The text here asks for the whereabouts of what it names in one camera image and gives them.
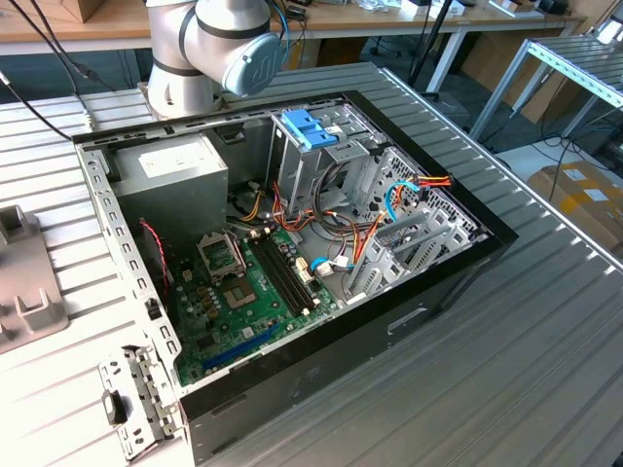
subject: metal bracket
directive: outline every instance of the metal bracket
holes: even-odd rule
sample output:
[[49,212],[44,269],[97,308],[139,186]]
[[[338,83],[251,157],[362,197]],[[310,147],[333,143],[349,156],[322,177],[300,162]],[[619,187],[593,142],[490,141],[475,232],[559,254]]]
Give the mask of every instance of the metal bracket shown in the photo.
[[126,460],[132,461],[183,430],[165,367],[151,347],[124,347],[98,366],[102,403]]
[[0,209],[0,353],[64,329],[62,305],[37,219]]

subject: blue cable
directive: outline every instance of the blue cable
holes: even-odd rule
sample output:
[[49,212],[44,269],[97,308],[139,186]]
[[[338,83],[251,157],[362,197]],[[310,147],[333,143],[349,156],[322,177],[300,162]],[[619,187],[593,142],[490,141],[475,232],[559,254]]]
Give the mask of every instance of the blue cable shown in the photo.
[[396,221],[397,217],[396,217],[396,213],[393,210],[393,207],[391,206],[391,192],[393,191],[394,188],[399,187],[399,186],[403,186],[403,187],[407,187],[410,188],[411,190],[413,190],[414,192],[418,192],[420,190],[420,187],[411,183],[411,182],[407,182],[406,180],[402,180],[400,182],[396,182],[393,185],[391,185],[389,187],[389,190],[387,190],[387,193],[385,193],[385,208],[387,210],[387,214],[389,214],[389,217],[391,217],[392,221]]
[[281,63],[283,63],[288,58],[288,54],[290,53],[290,28],[288,27],[287,19],[281,12],[281,8],[275,3],[275,1],[273,1],[273,5],[275,6],[276,12],[279,13],[279,16],[281,17],[281,25],[285,31],[285,55],[281,60]]
[[316,258],[311,262],[310,269],[315,270],[318,266],[320,266],[322,263],[326,263],[327,261],[329,261],[328,258]]

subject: blue drive bay latch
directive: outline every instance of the blue drive bay latch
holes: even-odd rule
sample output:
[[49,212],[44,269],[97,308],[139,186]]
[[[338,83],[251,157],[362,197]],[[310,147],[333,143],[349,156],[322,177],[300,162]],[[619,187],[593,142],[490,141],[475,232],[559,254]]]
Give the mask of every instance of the blue drive bay latch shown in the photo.
[[292,110],[282,114],[283,122],[290,128],[299,140],[308,149],[318,149],[324,146],[331,146],[338,142],[338,138],[327,133],[320,120],[315,119],[305,109]]

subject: motherboard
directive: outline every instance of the motherboard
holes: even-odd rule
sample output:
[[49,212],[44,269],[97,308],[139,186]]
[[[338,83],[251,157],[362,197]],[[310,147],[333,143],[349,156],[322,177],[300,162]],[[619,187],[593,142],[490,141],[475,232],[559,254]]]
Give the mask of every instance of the motherboard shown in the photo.
[[331,293],[300,268],[305,260],[287,232],[251,235],[205,236],[169,265],[168,314],[182,343],[176,361],[182,385],[337,308]]

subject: metal table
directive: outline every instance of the metal table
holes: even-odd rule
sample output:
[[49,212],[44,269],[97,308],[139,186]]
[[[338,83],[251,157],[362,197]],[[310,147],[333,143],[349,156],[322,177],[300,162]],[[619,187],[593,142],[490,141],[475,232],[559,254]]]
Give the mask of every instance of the metal table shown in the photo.
[[530,98],[549,67],[593,94],[563,136],[568,136],[573,131],[598,99],[603,99],[616,108],[623,106],[623,51],[614,50],[587,36],[527,39],[471,129],[469,135],[472,138],[478,139],[485,130],[500,100],[529,55],[535,56],[542,63],[515,102],[514,109],[519,109]]
[[[623,269],[390,72],[367,63],[278,75],[234,107],[357,89],[520,239],[453,309],[208,465],[608,465],[623,449]],[[87,98],[103,127],[151,120],[141,94]],[[71,98],[37,102],[79,132]],[[0,355],[7,465],[123,465],[96,364],[138,339],[131,303],[70,144],[0,107],[0,205],[37,214],[66,330]],[[184,441],[139,465],[192,465]],[[6,462],[18,456],[18,463]]]

